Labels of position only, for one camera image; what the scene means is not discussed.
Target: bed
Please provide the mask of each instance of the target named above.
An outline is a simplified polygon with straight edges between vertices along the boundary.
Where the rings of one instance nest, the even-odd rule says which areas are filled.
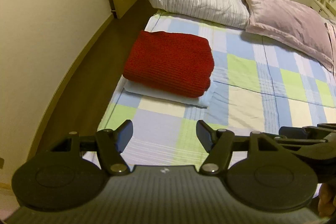
[[[196,122],[248,136],[252,130],[277,134],[281,126],[336,122],[336,83],[316,60],[269,37],[163,10],[148,32],[188,33],[208,39],[217,84],[208,108],[127,92],[121,77],[98,130],[116,129],[126,119],[134,133],[122,153],[134,165],[195,165],[207,152],[196,137]],[[230,165],[244,159],[234,152]],[[85,155],[99,165],[93,153]]]

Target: ribbed knit fabric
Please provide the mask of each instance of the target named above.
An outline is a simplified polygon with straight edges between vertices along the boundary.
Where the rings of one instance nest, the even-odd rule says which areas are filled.
[[[141,31],[123,75],[155,89],[196,98],[209,88],[213,68],[211,49],[205,38]]]

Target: floor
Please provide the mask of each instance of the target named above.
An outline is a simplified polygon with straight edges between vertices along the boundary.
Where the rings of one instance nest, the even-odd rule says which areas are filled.
[[[131,47],[156,11],[148,0],[138,0],[121,19],[112,20],[65,88],[44,131],[38,152],[70,131],[77,131],[81,136],[96,132]]]

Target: black circular disc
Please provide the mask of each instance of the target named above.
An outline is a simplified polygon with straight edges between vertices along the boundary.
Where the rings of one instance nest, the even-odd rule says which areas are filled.
[[[80,206],[97,196],[107,176],[93,163],[67,152],[46,152],[21,166],[12,178],[18,201],[40,211]]]
[[[307,205],[317,176],[305,163],[283,155],[246,159],[227,172],[226,184],[238,200],[269,212],[287,212]]]

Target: finger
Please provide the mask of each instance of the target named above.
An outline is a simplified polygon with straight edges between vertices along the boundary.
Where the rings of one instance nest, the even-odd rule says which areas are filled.
[[[319,201],[318,211],[320,213],[320,217],[331,216],[335,209],[336,207],[332,204],[332,202],[325,204],[321,200]]]
[[[319,198],[322,203],[328,203],[334,195],[334,191],[327,183],[322,183],[320,190],[319,190]]]

